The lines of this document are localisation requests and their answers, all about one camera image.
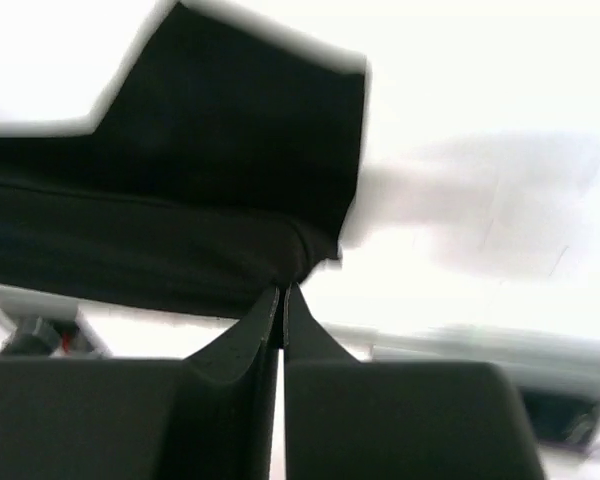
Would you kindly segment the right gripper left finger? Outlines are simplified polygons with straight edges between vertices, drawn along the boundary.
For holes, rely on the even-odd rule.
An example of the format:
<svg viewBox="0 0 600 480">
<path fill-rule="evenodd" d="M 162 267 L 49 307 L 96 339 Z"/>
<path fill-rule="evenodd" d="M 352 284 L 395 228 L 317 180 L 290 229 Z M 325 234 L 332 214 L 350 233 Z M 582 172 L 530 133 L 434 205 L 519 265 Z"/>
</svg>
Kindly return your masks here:
<svg viewBox="0 0 600 480">
<path fill-rule="evenodd" d="M 0 355 L 0 479 L 264 479 L 280 294 L 182 360 Z"/>
</svg>

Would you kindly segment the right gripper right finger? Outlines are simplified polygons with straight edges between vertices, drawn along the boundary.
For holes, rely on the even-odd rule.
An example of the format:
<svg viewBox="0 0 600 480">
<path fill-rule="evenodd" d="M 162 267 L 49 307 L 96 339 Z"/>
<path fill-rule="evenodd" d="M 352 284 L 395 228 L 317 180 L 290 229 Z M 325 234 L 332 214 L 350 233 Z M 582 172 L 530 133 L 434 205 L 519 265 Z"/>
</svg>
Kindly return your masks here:
<svg viewBox="0 0 600 480">
<path fill-rule="evenodd" d="M 362 362 L 284 301 L 286 475 L 298 480 L 533 480 L 519 394 L 476 361 Z"/>
</svg>

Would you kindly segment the black skirt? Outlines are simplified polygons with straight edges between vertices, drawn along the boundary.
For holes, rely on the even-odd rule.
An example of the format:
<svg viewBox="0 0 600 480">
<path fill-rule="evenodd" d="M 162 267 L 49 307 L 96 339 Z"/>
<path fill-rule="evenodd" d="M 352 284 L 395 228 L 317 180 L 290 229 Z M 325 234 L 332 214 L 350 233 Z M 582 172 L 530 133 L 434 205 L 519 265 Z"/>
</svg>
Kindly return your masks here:
<svg viewBox="0 0 600 480">
<path fill-rule="evenodd" d="M 94 128 L 0 126 L 0 284 L 221 317 L 339 256 L 367 64 L 170 2 Z"/>
</svg>

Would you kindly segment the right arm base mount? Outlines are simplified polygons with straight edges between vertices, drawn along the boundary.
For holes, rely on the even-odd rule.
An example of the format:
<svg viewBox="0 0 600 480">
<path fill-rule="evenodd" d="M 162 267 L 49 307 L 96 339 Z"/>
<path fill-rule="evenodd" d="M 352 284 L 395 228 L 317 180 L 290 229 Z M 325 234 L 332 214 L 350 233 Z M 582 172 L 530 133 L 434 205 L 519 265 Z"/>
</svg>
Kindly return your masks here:
<svg viewBox="0 0 600 480">
<path fill-rule="evenodd" d="M 600 421 L 600 401 L 564 393 L 521 389 L 536 439 L 553 447 L 582 451 Z"/>
</svg>

